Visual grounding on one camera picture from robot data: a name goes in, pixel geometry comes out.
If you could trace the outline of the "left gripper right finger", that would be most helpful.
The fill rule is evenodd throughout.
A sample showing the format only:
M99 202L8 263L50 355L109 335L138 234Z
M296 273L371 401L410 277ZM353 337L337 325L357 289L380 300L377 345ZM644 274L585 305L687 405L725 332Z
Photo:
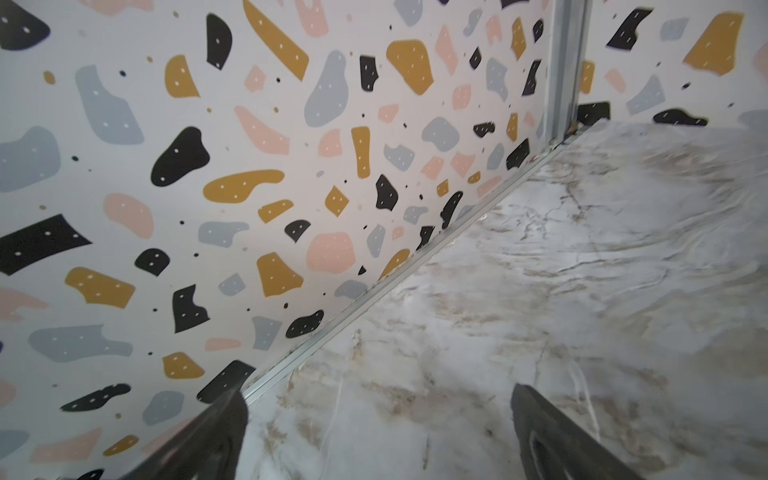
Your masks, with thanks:
M532 386L517 384L510 405L528 479L642 479Z

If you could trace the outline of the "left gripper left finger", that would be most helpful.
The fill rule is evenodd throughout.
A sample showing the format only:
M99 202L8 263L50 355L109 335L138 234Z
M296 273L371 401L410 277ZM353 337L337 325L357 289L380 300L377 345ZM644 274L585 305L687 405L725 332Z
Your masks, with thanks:
M248 421L238 390L229 390L208 406L125 479L233 479Z

